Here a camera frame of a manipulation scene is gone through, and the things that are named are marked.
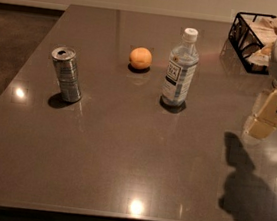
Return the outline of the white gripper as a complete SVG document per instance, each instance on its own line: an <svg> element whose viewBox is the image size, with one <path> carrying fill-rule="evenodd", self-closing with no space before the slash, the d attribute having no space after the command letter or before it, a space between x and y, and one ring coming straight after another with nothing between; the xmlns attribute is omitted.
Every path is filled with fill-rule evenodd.
<svg viewBox="0 0 277 221"><path fill-rule="evenodd" d="M264 139L277 126L277 80L272 81L274 91L262 91L253 105L251 115L244 125L244 132L256 139Z"/></svg>

